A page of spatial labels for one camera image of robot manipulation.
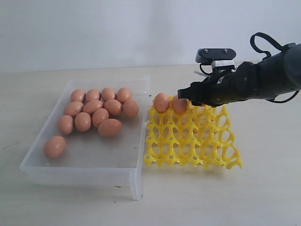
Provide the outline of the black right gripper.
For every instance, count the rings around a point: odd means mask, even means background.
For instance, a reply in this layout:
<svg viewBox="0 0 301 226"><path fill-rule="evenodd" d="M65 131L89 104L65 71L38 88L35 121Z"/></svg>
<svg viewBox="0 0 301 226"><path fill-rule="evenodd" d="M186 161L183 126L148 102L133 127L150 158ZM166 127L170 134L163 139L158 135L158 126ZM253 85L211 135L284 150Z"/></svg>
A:
<svg viewBox="0 0 301 226"><path fill-rule="evenodd" d="M190 100L194 105L217 107L238 101L238 96L231 87L233 82L229 73L221 73L196 81L189 87L177 90L179 99Z"/></svg>

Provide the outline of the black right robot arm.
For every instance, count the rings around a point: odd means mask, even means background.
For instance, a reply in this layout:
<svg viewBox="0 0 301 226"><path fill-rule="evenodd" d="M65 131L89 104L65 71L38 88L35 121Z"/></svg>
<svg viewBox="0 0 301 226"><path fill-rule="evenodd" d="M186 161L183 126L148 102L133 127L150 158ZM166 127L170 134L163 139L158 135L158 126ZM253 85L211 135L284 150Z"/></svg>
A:
<svg viewBox="0 0 301 226"><path fill-rule="evenodd" d="M212 72L177 91L180 99L193 105L218 107L223 104L262 99L274 102L279 95L301 89L301 46L290 43L280 53L254 64L244 61L235 67L233 49L199 49L196 62Z"/></svg>

